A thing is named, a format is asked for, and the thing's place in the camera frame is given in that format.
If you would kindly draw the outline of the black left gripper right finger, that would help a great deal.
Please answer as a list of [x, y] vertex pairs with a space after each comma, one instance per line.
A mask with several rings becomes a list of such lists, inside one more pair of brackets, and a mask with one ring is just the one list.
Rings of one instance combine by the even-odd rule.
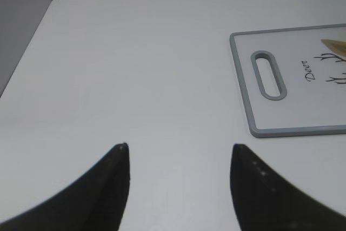
[[241, 230], [345, 230], [345, 216], [279, 175], [245, 144], [234, 144], [230, 191]]

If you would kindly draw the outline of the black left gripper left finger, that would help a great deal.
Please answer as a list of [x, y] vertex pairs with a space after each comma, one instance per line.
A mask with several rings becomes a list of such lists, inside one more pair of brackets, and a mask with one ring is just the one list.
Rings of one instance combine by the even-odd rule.
[[121, 143], [58, 194], [1, 223], [1, 230], [118, 230], [129, 188], [129, 147]]

